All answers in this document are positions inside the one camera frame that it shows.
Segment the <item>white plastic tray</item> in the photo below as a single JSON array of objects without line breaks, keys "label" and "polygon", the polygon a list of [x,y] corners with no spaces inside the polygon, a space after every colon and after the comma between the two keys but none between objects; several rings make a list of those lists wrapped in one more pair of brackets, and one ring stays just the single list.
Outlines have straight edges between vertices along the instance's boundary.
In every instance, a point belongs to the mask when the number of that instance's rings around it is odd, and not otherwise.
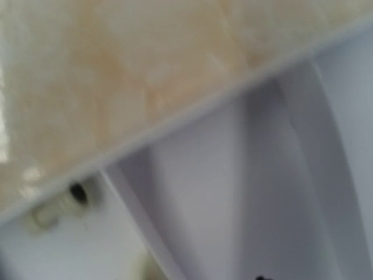
[{"label": "white plastic tray", "polygon": [[81,184],[83,216],[2,224],[2,279],[371,279],[372,26]]}]

